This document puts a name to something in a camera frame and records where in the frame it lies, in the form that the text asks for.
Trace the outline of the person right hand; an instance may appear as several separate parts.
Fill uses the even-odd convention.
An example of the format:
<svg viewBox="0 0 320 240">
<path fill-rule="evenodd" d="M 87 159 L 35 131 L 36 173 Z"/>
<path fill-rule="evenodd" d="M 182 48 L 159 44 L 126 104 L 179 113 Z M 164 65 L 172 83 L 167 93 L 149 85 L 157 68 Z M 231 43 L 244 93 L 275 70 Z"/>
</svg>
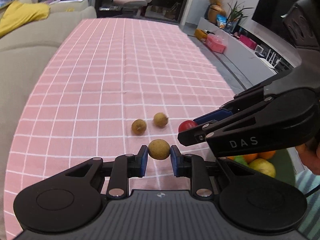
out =
<svg viewBox="0 0 320 240">
<path fill-rule="evenodd" d="M 299 158 L 313 174 L 320 175 L 320 151 L 319 146 L 315 150 L 309 148 L 306 144 L 296 146 Z"/>
</svg>

